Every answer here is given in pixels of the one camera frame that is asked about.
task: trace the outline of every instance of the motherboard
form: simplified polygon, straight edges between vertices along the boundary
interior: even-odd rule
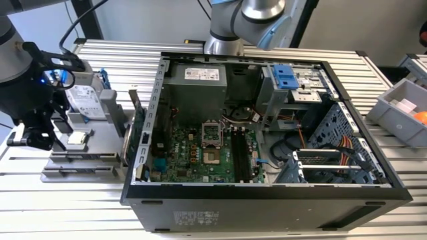
[[[170,149],[165,158],[153,160],[154,171],[149,180],[162,183],[264,183],[257,157],[253,131],[233,131],[216,122],[194,128],[174,126]]]

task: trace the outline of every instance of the orange object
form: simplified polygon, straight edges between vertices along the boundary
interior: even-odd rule
[[[422,124],[427,124],[427,111],[416,113],[413,118],[416,118]]]

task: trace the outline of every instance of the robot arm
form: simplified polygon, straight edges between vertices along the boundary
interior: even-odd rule
[[[9,146],[50,150],[57,143],[63,149],[51,120],[62,133],[71,132],[65,115],[69,107],[65,87],[59,82],[50,84],[45,71],[82,72],[83,64],[71,53],[43,52],[33,42],[23,42],[6,17],[6,14],[59,2],[63,0],[0,0],[0,111],[10,116],[14,125],[22,124],[6,140]],[[51,59],[69,64],[55,64]]]
[[[62,3],[66,0],[1,0],[0,16],[14,14],[30,9],[37,9],[51,4]]]
[[[212,0],[209,39],[204,53],[241,55],[242,41],[269,51],[285,35],[290,16],[285,0]]]

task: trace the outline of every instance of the green circuit board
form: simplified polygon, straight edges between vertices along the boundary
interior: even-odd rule
[[[165,159],[165,172],[149,176],[153,182],[165,183],[234,183],[234,166],[232,157],[230,131],[224,129],[220,149],[201,148],[201,128],[174,127],[170,136],[170,150]],[[245,134],[246,155],[249,166],[253,165],[253,154],[258,156],[256,137],[253,132]],[[258,174],[252,178],[253,183],[264,183],[261,166]]]

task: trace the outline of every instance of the label on power supply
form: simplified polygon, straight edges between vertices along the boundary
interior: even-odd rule
[[[185,69],[185,79],[188,80],[220,80],[220,70],[209,68],[186,68]]]

